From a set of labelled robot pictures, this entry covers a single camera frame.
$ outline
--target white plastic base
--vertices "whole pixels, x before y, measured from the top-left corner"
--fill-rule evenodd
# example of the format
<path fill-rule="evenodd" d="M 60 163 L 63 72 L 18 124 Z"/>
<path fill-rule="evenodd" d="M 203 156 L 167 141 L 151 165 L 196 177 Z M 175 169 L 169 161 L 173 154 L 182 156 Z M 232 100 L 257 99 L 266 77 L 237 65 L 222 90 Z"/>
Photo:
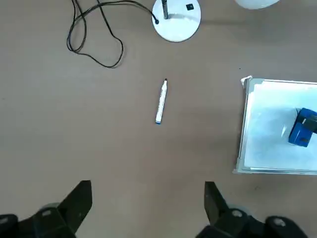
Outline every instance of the white plastic base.
<path fill-rule="evenodd" d="M 192 10 L 186 5 L 192 4 Z M 197 0 L 167 0 L 168 19 L 164 19 L 162 0 L 156 0 L 153 14 L 159 20 L 152 23 L 157 33 L 172 42 L 182 42 L 195 34 L 201 21 L 201 10 Z"/>

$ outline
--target blue toy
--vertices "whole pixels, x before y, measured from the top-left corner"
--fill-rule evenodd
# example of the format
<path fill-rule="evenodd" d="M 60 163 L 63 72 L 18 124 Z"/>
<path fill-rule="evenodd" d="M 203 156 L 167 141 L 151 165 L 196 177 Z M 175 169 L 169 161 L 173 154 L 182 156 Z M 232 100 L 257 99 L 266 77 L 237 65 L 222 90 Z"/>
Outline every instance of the blue toy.
<path fill-rule="evenodd" d="M 302 108 L 297 115 L 288 142 L 307 147 L 313 133 L 317 133 L 317 113 Z"/>

